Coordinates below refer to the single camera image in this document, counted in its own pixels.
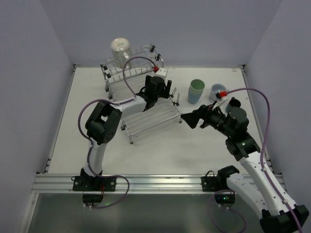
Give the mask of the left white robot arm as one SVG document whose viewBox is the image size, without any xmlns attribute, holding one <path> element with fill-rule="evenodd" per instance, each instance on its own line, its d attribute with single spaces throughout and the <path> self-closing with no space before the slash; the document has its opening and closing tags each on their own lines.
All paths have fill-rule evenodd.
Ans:
<svg viewBox="0 0 311 233">
<path fill-rule="evenodd" d="M 153 108 L 159 99 L 168 99 L 172 81 L 165 81 L 160 76 L 146 76 L 145 85 L 133 97 L 121 102 L 110 102 L 104 99 L 88 103 L 78 116 L 78 129 L 81 135 L 90 141 L 86 163 L 81 169 L 80 176 L 85 180 L 93 180 L 102 174 L 102 163 L 105 149 L 113 139 L 122 117 L 146 112 Z M 96 103 L 86 121 L 86 134 L 81 129 L 83 111 Z"/>
</svg>

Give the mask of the dark blue ceramic mug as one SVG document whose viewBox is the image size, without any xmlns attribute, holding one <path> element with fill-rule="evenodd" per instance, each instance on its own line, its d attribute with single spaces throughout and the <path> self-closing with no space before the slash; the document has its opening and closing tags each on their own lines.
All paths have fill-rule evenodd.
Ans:
<svg viewBox="0 0 311 233">
<path fill-rule="evenodd" d="M 240 108 L 241 102 L 238 99 L 236 99 L 235 97 L 232 97 L 230 99 L 230 101 L 228 102 L 225 110 L 227 113 L 229 113 L 231 111 L 231 109 L 234 107 Z"/>
</svg>

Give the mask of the white ceramic mug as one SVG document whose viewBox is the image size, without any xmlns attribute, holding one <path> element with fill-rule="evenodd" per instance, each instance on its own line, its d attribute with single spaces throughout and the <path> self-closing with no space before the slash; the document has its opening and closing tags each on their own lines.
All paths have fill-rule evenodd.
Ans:
<svg viewBox="0 0 311 233">
<path fill-rule="evenodd" d="M 216 83 L 211 87 L 209 101 L 215 102 L 217 101 L 216 93 L 226 91 L 226 87 L 222 84 Z"/>
</svg>

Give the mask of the large glass mug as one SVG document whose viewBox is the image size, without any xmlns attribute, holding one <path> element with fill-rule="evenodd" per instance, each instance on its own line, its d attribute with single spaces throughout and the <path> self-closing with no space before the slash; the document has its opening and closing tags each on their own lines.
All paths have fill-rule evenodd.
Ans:
<svg viewBox="0 0 311 233">
<path fill-rule="evenodd" d="M 122 69 L 128 59 L 132 56 L 131 44 L 125 38 L 116 38 L 111 44 L 113 61 L 117 68 Z"/>
</svg>

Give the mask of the light blue cup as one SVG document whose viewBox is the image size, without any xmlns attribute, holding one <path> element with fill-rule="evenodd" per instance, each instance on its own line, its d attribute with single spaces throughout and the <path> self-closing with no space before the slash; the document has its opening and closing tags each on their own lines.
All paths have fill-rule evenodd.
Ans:
<svg viewBox="0 0 311 233">
<path fill-rule="evenodd" d="M 188 92 L 188 102 L 190 104 L 196 104 L 200 97 L 202 96 L 202 92 Z"/>
</svg>

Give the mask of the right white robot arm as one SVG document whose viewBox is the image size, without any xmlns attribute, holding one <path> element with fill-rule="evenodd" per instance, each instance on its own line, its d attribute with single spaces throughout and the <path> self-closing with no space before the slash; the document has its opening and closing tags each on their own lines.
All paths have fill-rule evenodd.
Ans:
<svg viewBox="0 0 311 233">
<path fill-rule="evenodd" d="M 301 232 L 309 211 L 298 205 L 281 186 L 266 161 L 260 148 L 248 133 L 247 113 L 240 107 L 232 107 L 228 114 L 222 113 L 215 103 L 201 105 L 181 118 L 194 129 L 200 120 L 202 129 L 211 126 L 227 137 L 227 150 L 248 172 L 253 184 L 249 184 L 234 166 L 218 171 L 217 179 L 222 189 L 236 192 L 257 214 L 265 233 Z"/>
</svg>

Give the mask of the green cup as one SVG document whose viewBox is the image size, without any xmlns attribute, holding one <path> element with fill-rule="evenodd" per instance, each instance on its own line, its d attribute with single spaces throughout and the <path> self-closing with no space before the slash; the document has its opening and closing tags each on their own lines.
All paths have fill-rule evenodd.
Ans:
<svg viewBox="0 0 311 233">
<path fill-rule="evenodd" d="M 190 95 L 202 95 L 205 88 L 205 83 L 200 79 L 194 79 L 191 81 L 189 86 L 189 94 Z"/>
</svg>

